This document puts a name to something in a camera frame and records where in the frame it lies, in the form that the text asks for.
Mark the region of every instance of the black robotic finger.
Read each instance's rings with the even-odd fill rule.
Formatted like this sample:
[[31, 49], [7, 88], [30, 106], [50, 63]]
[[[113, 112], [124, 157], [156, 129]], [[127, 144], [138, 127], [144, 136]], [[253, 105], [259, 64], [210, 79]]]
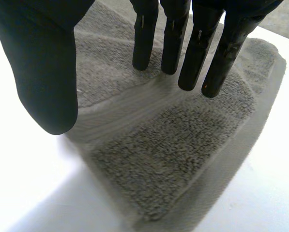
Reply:
[[202, 85], [204, 96], [217, 96], [248, 34], [264, 18], [264, 15], [240, 18], [227, 13], [222, 37]]
[[162, 71], [173, 75], [179, 64], [185, 30], [189, 18], [190, 0], [161, 1], [167, 16]]
[[0, 41], [22, 104], [44, 130], [62, 134], [77, 118], [73, 26], [93, 0], [26, 2], [0, 0]]
[[143, 71], [150, 62], [158, 18], [158, 0], [130, 0], [137, 14], [133, 66]]
[[181, 89], [194, 89], [223, 12], [193, 3], [194, 27], [178, 81]]
[[149, 65], [157, 18], [158, 8], [149, 14], [137, 14], [133, 53], [133, 66], [137, 70], [143, 71]]

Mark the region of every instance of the gray towel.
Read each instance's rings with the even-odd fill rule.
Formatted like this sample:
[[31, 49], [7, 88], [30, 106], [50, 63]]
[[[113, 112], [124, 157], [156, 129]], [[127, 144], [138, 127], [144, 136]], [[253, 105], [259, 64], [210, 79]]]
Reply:
[[[278, 56], [273, 45], [248, 39], [220, 94], [203, 97], [220, 25], [196, 88], [184, 92], [179, 70], [173, 76], [160, 71], [162, 13], [144, 72], [131, 65], [131, 6], [96, 2], [75, 30], [80, 110], [68, 137], [145, 220], [164, 216], [251, 117]], [[191, 28], [190, 18], [182, 56]]]

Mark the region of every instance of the folded towel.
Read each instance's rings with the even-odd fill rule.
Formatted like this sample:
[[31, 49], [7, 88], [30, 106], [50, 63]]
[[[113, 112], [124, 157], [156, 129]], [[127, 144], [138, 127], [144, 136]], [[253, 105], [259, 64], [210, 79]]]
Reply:
[[[196, 88], [185, 92], [177, 86], [180, 70], [173, 76], [160, 70], [162, 10], [144, 72], [132, 67], [134, 14], [124, 11], [118, 3], [110, 9], [97, 1], [76, 26], [80, 110], [68, 136], [143, 219], [157, 220], [251, 117], [278, 51], [263, 40], [247, 39], [220, 94], [207, 99], [200, 88], [223, 26]], [[192, 26], [190, 19], [182, 55]]]

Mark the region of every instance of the white table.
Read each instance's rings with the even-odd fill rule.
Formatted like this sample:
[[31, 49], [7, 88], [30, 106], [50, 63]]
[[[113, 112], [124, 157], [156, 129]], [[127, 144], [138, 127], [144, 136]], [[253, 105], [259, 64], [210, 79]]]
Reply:
[[[195, 232], [289, 232], [289, 39], [262, 28], [250, 37], [274, 44], [286, 73], [257, 143]], [[25, 111], [0, 44], [0, 232], [132, 231], [112, 203], [76, 149]]]

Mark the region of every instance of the white surface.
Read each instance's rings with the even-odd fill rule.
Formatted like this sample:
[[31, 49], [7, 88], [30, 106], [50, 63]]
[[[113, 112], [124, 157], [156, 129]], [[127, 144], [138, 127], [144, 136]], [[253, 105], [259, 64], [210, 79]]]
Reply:
[[[286, 74], [260, 138], [195, 232], [289, 232], [289, 40], [262, 28], [250, 37], [279, 49], [287, 61]], [[98, 182], [73, 154], [76, 150], [62, 136], [45, 133], [19, 102], [0, 44], [0, 232], [13, 228], [24, 216], [51, 223], [56, 232], [88, 231], [84, 228], [127, 232]], [[61, 188], [66, 188], [66, 195]], [[54, 200], [45, 206], [52, 215], [42, 215], [42, 210], [31, 213], [52, 194]], [[83, 216], [76, 223], [60, 221], [57, 208]], [[15, 230], [31, 232], [28, 227], [10, 231]]]

